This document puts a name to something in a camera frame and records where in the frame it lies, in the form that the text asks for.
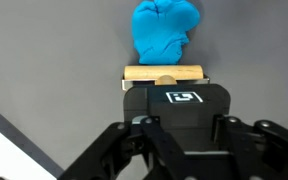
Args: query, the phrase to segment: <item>logo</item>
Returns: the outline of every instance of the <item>logo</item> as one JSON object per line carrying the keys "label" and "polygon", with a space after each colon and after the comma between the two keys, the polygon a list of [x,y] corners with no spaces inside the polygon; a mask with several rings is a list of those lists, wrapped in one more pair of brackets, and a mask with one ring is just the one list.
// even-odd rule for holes
{"label": "logo", "polygon": [[203,99],[195,92],[167,92],[166,96],[171,103],[202,103]]}

